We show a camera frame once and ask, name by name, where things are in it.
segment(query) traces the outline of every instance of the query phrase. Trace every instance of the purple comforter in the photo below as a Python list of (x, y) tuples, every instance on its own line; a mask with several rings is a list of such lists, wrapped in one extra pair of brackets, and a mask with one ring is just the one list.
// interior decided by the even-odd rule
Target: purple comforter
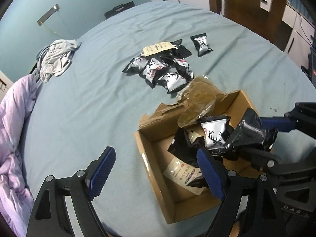
[(18, 150), (24, 120), (36, 100), (33, 75), (19, 79), (0, 104), (0, 212), (18, 237), (25, 237), (34, 204), (22, 175), (22, 158)]

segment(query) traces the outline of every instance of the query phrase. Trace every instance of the cardboard flap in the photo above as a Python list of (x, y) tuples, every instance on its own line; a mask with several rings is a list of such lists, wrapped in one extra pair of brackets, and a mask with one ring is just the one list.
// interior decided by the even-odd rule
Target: cardboard flap
[(237, 98), (240, 90), (236, 90), (233, 92), (230, 92), (225, 95), (225, 97), (218, 102), (216, 100), (215, 102), (215, 108), (212, 113), (213, 116), (218, 116), (226, 112), (226, 110), (229, 108), (229, 106), (234, 102), (234, 100)]
[(185, 110), (183, 104), (164, 104), (160, 103), (155, 112), (151, 115), (144, 114), (139, 120), (139, 129), (142, 129), (156, 121), (160, 121), (176, 114), (180, 114)]

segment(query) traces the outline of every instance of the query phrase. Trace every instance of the metal screw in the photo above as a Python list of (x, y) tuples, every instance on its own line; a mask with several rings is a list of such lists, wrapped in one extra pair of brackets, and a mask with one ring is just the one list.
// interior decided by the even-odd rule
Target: metal screw
[(237, 175), (237, 173), (236, 173), (234, 170), (229, 170), (229, 171), (227, 172), (227, 174), (228, 174), (229, 176), (236, 176), (236, 175)]
[(51, 180), (53, 180), (53, 178), (54, 178), (54, 177), (53, 177), (52, 175), (49, 175), (48, 177), (46, 177), (46, 181), (47, 181), (47, 182), (50, 182)]
[(260, 180), (265, 182), (267, 180), (267, 177), (265, 175), (259, 176)]
[(77, 176), (83, 176), (84, 175), (84, 171), (83, 170), (79, 170), (77, 173), (76, 173)]
[(273, 160), (268, 161), (267, 166), (268, 167), (273, 167), (274, 166), (274, 161)]

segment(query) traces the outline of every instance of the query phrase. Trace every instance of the wrinkled fabric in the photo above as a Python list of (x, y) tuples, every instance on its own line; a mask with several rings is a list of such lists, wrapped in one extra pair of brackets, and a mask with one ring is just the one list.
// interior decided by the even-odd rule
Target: wrinkled fabric
[(40, 50), (36, 58), (41, 80), (46, 83), (53, 75), (63, 74), (71, 63), (75, 49), (80, 45), (76, 40), (59, 39)]
[[(202, 57), (190, 40), (200, 33), (207, 33), (214, 50)], [(45, 177), (72, 176), (112, 146), (117, 152), (115, 165), (100, 196), (92, 201), (110, 234), (193, 237), (207, 231), (217, 208), (166, 224), (133, 134), (144, 113), (152, 114), (160, 103), (176, 103), (176, 97), (161, 86), (151, 89), (137, 75), (122, 73), (143, 47), (178, 39), (192, 52), (185, 60), (196, 76), (207, 74), (223, 92), (245, 90), (259, 116), (279, 117), (296, 102), (316, 101), (316, 89), (301, 69), (275, 45), (243, 26), (183, 3), (141, 4), (78, 38), (82, 45), (71, 66), (42, 85), (20, 141), (34, 198)], [(315, 140), (294, 130), (279, 133), (274, 151), (290, 163), (315, 146)], [(83, 236), (69, 197), (66, 204), (75, 236)]]
[(0, 212), (18, 237), (25, 237), (34, 205), (22, 175), (22, 158), (18, 150), (24, 120), (36, 100), (35, 76), (19, 79), (0, 104)]

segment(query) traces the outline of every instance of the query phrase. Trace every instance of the deer antler logo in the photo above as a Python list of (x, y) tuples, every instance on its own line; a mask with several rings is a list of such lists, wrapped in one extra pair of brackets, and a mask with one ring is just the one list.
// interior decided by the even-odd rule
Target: deer antler logo
[(217, 137), (214, 138), (214, 137), (211, 135), (211, 134), (213, 134), (213, 133), (214, 133), (214, 131), (209, 131), (207, 137), (208, 137), (211, 141), (213, 141), (214, 145), (221, 145), (221, 144), (222, 144), (222, 133), (220, 132), (220, 137), (219, 137), (219, 139), (217, 139)]

